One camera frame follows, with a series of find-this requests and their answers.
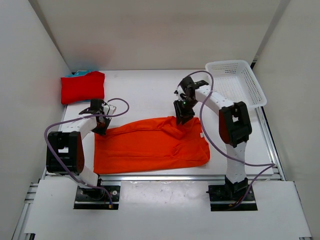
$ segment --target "white table surface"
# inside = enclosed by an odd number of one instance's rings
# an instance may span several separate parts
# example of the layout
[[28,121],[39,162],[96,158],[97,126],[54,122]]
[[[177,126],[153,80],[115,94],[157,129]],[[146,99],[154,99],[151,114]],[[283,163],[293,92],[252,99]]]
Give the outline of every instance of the white table surface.
[[[113,70],[101,71],[105,74],[104,100],[112,98],[122,98],[130,104],[130,110],[126,114],[115,117],[111,120],[109,128],[120,127],[124,124],[138,120],[175,116],[173,102],[177,99],[174,94],[179,82],[194,70]],[[205,80],[205,73],[198,73],[192,76],[194,81]],[[117,107],[116,113],[121,113],[126,109],[126,105],[121,101],[113,101],[110,104]],[[67,106],[64,120],[78,117],[78,113],[89,107],[89,102],[74,103]],[[194,107],[196,117],[199,116],[200,105]],[[267,145],[261,131],[256,112],[249,111],[252,134],[245,150],[245,160],[252,164],[270,163]],[[203,111],[203,121],[207,132],[217,146],[226,152],[226,146],[219,136],[218,116],[205,107]],[[83,151],[85,165],[93,169],[94,162],[94,134],[89,133],[83,139]],[[227,161],[224,156],[210,146],[210,161],[203,166],[191,168],[179,168],[169,170],[158,170],[148,172],[121,173],[121,175],[225,175],[227,171]],[[263,167],[245,167],[249,175],[258,174]],[[269,169],[264,175],[272,175],[273,170]]]
[[25,227],[34,240],[299,240],[311,237],[295,184],[258,181],[258,211],[211,212],[205,181],[121,182],[119,210],[73,209],[77,184],[41,180]]

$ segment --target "white arm segment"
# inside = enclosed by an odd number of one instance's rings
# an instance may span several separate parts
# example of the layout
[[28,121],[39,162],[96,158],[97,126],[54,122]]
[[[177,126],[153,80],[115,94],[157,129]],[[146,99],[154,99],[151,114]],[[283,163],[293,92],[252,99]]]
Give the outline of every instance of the white arm segment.
[[[195,90],[195,99],[203,103],[209,92],[209,86],[201,86],[200,88]],[[234,105],[234,102],[221,96],[218,92],[213,92],[210,98],[205,102],[205,105],[219,116],[219,110],[222,107],[230,107]],[[236,147],[233,147],[230,144],[226,144],[226,154],[236,159],[245,161],[246,145],[246,142],[242,142]],[[247,177],[245,172],[245,165],[243,163],[227,158],[226,177],[233,184],[241,182]]]
[[[116,107],[113,105],[105,105],[103,107],[103,111],[105,112],[106,115],[113,115],[114,112],[116,111]],[[80,114],[78,118],[82,118],[85,116],[89,116],[91,114]],[[63,133],[71,133],[73,131],[80,132],[81,133],[81,140],[83,140],[88,133],[90,133],[93,129],[97,127],[97,120],[96,117],[89,117],[89,118],[84,118],[79,121],[74,121],[72,122],[69,126],[67,126],[64,130],[62,130]],[[86,165],[84,165],[84,168],[82,172],[79,174],[79,176],[75,176],[77,179],[82,180],[83,182],[97,186],[98,184],[98,175],[94,173],[92,170],[90,170]],[[83,184],[78,185],[81,188],[88,188],[87,186]]]

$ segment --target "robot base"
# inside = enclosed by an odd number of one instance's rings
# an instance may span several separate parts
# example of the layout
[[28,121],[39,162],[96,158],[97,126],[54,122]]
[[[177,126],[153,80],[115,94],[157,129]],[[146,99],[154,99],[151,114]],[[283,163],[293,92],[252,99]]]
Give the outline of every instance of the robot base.
[[113,209],[109,208],[109,198],[102,191],[91,188],[76,189],[73,209],[118,210],[120,198],[119,185],[102,185],[111,195]]
[[225,192],[225,185],[209,185],[209,191],[207,193],[209,193],[210,197],[211,212],[258,210],[253,189],[249,191],[242,203],[234,209],[231,209],[233,206],[230,205],[234,204],[237,200],[234,200],[234,198],[231,199]]

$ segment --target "blue cloth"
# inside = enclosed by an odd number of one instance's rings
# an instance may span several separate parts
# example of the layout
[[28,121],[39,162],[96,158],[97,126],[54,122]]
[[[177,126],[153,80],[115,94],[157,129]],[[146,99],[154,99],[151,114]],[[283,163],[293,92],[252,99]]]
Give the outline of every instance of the blue cloth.
[[69,74],[67,76],[65,76],[66,78],[74,78],[74,77],[80,77],[80,76],[84,76],[88,73],[93,72],[94,70],[87,70],[87,71],[77,71],[74,75],[73,74]]

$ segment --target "cable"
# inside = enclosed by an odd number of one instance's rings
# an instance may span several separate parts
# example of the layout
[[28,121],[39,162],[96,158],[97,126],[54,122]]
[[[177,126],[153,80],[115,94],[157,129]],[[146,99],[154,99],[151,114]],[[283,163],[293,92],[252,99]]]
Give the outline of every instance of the cable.
[[229,204],[229,207],[236,205],[244,196],[241,196],[236,202]]
[[129,103],[122,99],[122,98],[112,98],[110,99],[108,102],[110,101],[113,101],[113,100],[120,100],[122,102],[124,102],[127,106],[127,109],[122,112],[122,113],[119,113],[119,114],[115,114],[115,115],[104,115],[104,114],[93,114],[93,115],[86,115],[86,116],[83,116],[83,117],[78,117],[78,118],[75,118],[75,119],[71,119],[71,120],[67,120],[67,121],[61,121],[61,122],[57,122],[57,123],[54,123],[54,124],[51,124],[49,125],[45,131],[44,131],[44,140],[49,148],[49,150],[51,151],[51,153],[53,154],[53,156],[55,157],[55,159],[59,162],[59,164],[63,167],[63,169],[70,175],[70,177],[76,182],[76,183],[79,183],[79,184],[83,184],[89,188],[92,188],[92,189],[100,189],[102,191],[104,191],[108,198],[109,198],[109,207],[111,209],[113,209],[113,202],[112,202],[112,197],[110,195],[110,193],[104,188],[104,187],[101,187],[101,186],[93,186],[91,184],[87,184],[85,183],[84,181],[82,180],[79,180],[75,177],[75,175],[67,168],[67,166],[64,164],[64,162],[60,159],[60,157],[57,155],[57,153],[55,152],[55,150],[53,149],[53,147],[51,146],[50,142],[49,142],[49,139],[48,139],[48,131],[55,127],[55,126],[58,126],[58,125],[61,125],[61,124],[67,124],[67,123],[71,123],[71,122],[75,122],[75,121],[79,121],[79,120],[82,120],[82,119],[88,119],[88,118],[92,118],[92,117],[105,117],[105,118],[114,118],[114,117],[118,117],[118,116],[121,116],[125,113],[127,113],[129,111]]
[[204,121],[203,121],[203,110],[204,110],[204,106],[206,105],[206,102],[207,100],[211,97],[212,93],[214,92],[214,77],[213,75],[208,72],[208,71],[205,71],[205,70],[199,70],[199,71],[195,71],[195,72],[192,72],[190,73],[189,75],[187,75],[186,77],[189,77],[193,74],[197,74],[197,73],[207,73],[210,77],[211,77],[211,88],[210,88],[210,92],[208,94],[208,96],[206,96],[206,98],[204,99],[203,103],[201,104],[201,107],[200,107],[200,114],[199,114],[199,118],[200,118],[200,123],[201,123],[201,127],[202,127],[202,130],[203,130],[203,133],[204,135],[206,136],[207,140],[210,142],[210,144],[220,153],[222,154],[223,156],[225,156],[226,158],[228,159],[231,159],[233,161],[236,161],[238,163],[242,163],[244,165],[247,165],[247,166],[250,166],[250,167],[266,167],[265,169],[263,169],[261,172],[259,172],[254,178],[253,180],[251,181],[249,187],[247,188],[245,194],[243,195],[243,197],[240,199],[240,201],[238,201],[238,203],[231,207],[230,209],[228,209],[228,211],[232,210],[232,209],[235,209],[236,207],[238,207],[242,202],[243,200],[246,198],[246,196],[248,195],[253,183],[255,182],[255,180],[257,180],[257,178],[262,174],[264,173],[265,171],[267,171],[268,169],[272,168],[273,166],[275,166],[274,163],[265,163],[265,164],[252,164],[252,163],[247,163],[241,159],[238,159],[238,158],[235,158],[235,157],[232,157],[232,156],[229,156],[228,154],[224,153],[212,140],[211,138],[209,137],[207,131],[206,131],[206,128],[205,128],[205,125],[204,125]]

